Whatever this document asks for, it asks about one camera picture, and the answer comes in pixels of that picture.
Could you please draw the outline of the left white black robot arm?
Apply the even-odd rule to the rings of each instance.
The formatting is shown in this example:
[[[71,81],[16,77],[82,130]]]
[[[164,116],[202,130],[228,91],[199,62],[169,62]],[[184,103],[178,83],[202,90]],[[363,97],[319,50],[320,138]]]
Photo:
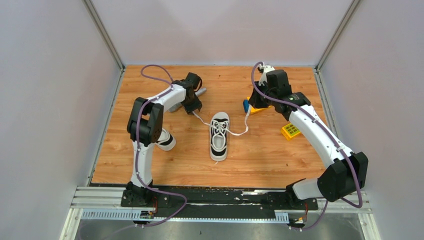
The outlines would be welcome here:
[[[160,145],[163,132],[164,112],[181,103],[187,114],[202,108],[196,92],[202,86],[202,79],[189,72],[182,80],[174,80],[161,93],[149,97],[138,97],[134,101],[127,123],[127,132],[133,144],[134,160],[130,182],[125,194],[134,196],[140,206],[149,206],[153,201],[151,190],[152,161],[154,146]]]

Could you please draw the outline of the black white sneaker with laces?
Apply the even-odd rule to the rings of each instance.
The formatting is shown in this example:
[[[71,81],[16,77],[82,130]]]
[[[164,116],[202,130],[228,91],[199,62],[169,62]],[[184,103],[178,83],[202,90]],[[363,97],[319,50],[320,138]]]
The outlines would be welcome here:
[[[230,116],[226,112],[216,113],[209,123],[205,122],[197,113],[193,113],[204,125],[209,127],[209,155],[215,162],[224,161],[228,155],[229,135],[242,136],[249,131],[248,117],[252,107],[249,106],[244,117],[245,130],[241,133],[235,133],[230,130]]]

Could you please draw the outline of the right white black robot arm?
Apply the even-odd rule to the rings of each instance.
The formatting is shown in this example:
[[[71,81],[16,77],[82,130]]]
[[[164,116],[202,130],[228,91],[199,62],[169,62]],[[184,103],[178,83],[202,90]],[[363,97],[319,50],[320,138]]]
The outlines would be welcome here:
[[[365,185],[368,158],[354,152],[330,131],[310,100],[293,92],[288,74],[282,69],[258,62],[251,71],[252,94],[248,103],[263,109],[269,106],[293,124],[318,153],[325,166],[320,177],[301,179],[286,186],[286,204],[298,209],[306,199],[324,198],[329,202],[361,193]]]

